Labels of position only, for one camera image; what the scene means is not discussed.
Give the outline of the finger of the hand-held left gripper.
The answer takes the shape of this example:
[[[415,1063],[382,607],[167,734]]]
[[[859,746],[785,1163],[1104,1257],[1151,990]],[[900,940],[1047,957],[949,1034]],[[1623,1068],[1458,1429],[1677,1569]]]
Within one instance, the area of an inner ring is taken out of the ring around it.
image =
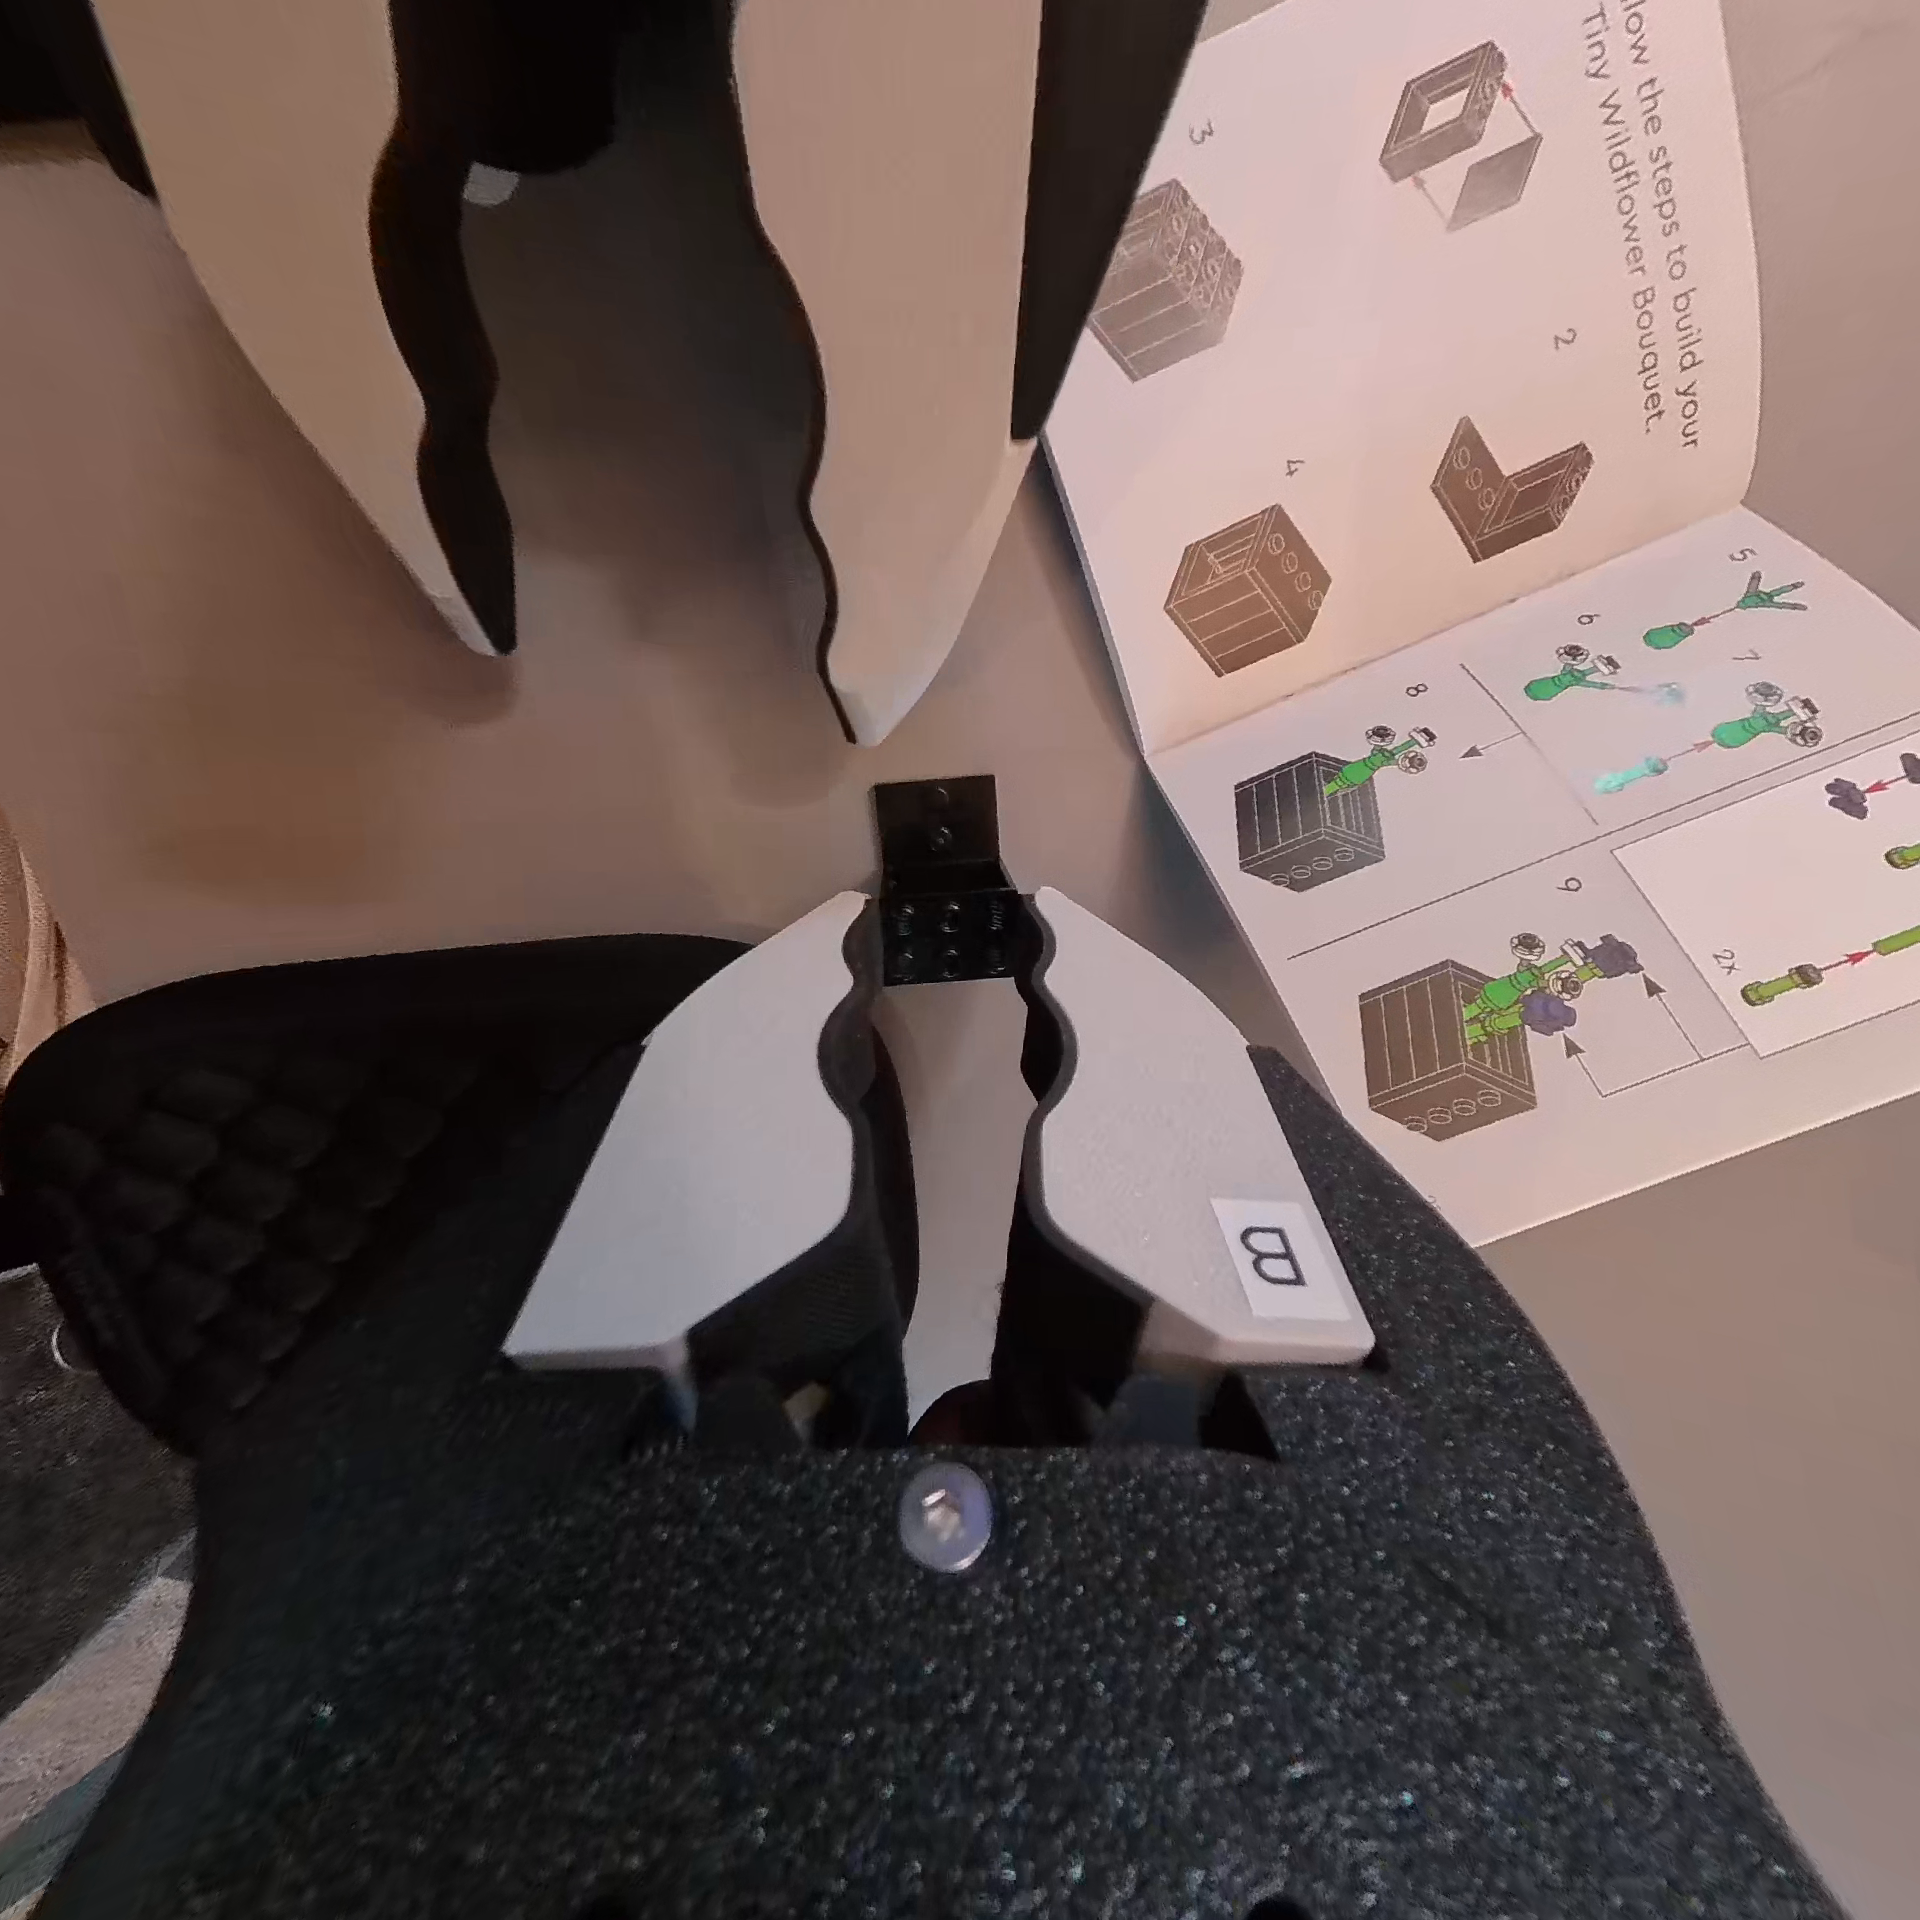
[[[180,253],[301,439],[448,629],[516,652],[495,366],[462,206],[474,61],[410,2],[95,2]]]
[[[820,672],[876,746],[945,667],[1032,462],[1010,429],[1042,2],[737,2],[754,211],[820,369]]]

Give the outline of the lego instruction booklet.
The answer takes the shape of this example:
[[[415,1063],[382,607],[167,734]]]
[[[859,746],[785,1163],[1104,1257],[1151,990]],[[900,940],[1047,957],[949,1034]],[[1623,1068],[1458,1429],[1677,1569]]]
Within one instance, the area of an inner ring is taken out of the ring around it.
[[[1047,426],[1145,771],[1477,1241],[1916,1093],[1916,625],[1752,506],[1741,12],[1205,33]]]

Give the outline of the person's floral beige garment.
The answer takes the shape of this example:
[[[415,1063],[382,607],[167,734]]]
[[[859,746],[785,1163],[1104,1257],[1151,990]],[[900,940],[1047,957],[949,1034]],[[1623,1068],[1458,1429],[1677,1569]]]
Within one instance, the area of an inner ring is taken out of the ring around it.
[[[94,992],[4,819],[4,1074],[91,1008]]]

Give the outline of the black L-shaped lego assembly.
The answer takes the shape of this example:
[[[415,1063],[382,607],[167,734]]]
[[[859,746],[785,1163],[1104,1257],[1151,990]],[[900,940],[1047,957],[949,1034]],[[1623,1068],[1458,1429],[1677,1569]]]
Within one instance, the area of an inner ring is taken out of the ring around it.
[[[1022,901],[1001,863],[995,779],[876,783],[874,822],[886,987],[1010,974]]]

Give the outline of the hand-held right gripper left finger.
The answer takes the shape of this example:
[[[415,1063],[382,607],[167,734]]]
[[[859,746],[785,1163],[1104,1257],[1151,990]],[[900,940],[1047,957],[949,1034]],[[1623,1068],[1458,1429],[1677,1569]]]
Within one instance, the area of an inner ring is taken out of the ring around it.
[[[880,909],[844,892],[747,949],[636,1057],[505,1358],[657,1375],[684,1425],[747,1384],[813,1431],[906,1431],[916,1166],[876,1034]]]

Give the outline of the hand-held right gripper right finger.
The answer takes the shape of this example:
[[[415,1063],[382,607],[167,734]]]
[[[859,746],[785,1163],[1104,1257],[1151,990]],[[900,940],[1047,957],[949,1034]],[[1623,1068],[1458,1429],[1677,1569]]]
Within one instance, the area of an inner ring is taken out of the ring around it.
[[[1120,1369],[1355,1364],[1377,1339],[1214,1003],[1056,888],[1030,1028],[1058,1041],[1020,1153],[1042,1241],[1120,1309]]]

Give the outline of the black cushioned wrist rest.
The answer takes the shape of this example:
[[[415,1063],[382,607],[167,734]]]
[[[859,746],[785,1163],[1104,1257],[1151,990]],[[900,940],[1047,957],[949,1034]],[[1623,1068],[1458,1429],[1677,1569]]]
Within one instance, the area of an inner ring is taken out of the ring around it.
[[[195,1457],[740,954],[581,935],[123,997],[12,1074],[4,1200],[112,1398]]]

